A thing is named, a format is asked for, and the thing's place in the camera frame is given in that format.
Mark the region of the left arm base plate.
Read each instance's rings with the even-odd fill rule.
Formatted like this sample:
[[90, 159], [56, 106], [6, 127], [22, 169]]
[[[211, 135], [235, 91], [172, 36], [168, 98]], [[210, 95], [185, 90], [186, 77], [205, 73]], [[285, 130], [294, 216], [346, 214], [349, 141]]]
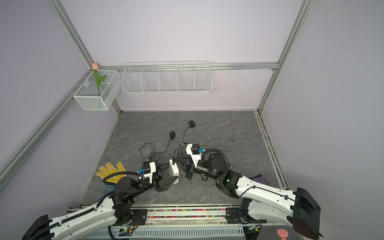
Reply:
[[119, 222], [119, 226], [144, 226], [148, 215], [147, 209], [131, 209], [123, 214]]

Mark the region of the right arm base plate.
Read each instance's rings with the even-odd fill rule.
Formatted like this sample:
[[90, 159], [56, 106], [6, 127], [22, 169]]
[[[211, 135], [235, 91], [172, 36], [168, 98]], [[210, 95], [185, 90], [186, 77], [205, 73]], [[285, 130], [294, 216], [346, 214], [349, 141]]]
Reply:
[[228, 224], [266, 224], [267, 220], [255, 220], [248, 214], [241, 213], [240, 208], [226, 208], [226, 220]]

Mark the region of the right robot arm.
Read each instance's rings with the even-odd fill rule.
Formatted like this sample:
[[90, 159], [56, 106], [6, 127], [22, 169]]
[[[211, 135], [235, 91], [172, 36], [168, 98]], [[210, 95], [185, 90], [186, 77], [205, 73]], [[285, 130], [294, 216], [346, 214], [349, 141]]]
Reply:
[[228, 197], [242, 199], [240, 223], [274, 222], [292, 226], [302, 236], [318, 240], [321, 207], [303, 188], [295, 191], [264, 185], [234, 172], [226, 155], [216, 149], [192, 151], [172, 158], [191, 179], [194, 174], [214, 180], [216, 188]]

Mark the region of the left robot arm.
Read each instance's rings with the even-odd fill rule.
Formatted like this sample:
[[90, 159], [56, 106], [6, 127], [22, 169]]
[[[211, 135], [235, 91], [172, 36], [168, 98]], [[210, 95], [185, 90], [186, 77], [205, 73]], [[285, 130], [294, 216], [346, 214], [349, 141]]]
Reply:
[[140, 225], [142, 217], [135, 214], [134, 198], [149, 190], [165, 192], [178, 181], [179, 175], [162, 177], [169, 164], [145, 162], [136, 172], [126, 171], [121, 163], [114, 169], [104, 166], [102, 182], [113, 190], [86, 208], [60, 217], [41, 216], [24, 234], [24, 240], [75, 240], [99, 228], [129, 226], [129, 231]]

